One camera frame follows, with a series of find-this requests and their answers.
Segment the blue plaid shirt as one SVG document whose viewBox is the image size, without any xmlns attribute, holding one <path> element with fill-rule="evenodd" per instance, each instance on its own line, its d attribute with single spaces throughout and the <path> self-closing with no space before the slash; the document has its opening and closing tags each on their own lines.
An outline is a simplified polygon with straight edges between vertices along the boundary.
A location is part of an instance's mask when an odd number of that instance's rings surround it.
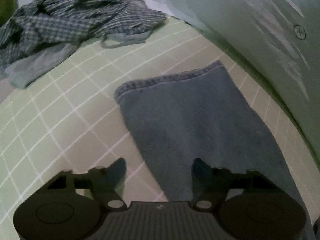
<svg viewBox="0 0 320 240">
<path fill-rule="evenodd" d="M 166 14 L 127 0 L 33 0 L 1 27 L 1 71 L 43 45 L 151 31 Z"/>
</svg>

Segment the light blue grey garment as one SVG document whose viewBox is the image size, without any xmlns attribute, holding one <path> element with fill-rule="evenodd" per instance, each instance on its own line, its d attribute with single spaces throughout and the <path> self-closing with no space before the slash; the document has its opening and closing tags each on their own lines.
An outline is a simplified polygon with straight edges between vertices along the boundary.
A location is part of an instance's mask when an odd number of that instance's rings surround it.
<svg viewBox="0 0 320 240">
<path fill-rule="evenodd" d="M 10 64 L 1 74 L 14 88 L 25 89 L 76 52 L 79 43 L 59 43 Z"/>
</svg>

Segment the light blue carrot print quilt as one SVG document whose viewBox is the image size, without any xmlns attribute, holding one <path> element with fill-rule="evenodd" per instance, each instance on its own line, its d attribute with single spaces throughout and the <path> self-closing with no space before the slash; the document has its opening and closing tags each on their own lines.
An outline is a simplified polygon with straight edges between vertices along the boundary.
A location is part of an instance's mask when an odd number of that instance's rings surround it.
<svg viewBox="0 0 320 240">
<path fill-rule="evenodd" d="M 274 87 L 319 153 L 319 0 L 145 0 L 226 42 Z"/>
</svg>

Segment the blue denim jeans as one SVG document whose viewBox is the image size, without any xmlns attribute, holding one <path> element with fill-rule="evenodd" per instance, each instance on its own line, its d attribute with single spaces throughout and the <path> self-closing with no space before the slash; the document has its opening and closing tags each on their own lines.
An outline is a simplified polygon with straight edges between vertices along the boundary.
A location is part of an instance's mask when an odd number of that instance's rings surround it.
<svg viewBox="0 0 320 240">
<path fill-rule="evenodd" d="M 114 98 L 168 200 L 192 201 L 191 167 L 200 158 L 233 174 L 226 209 L 210 212 L 234 238 L 315 238 L 276 140 L 220 61 L 126 82 Z"/>
</svg>

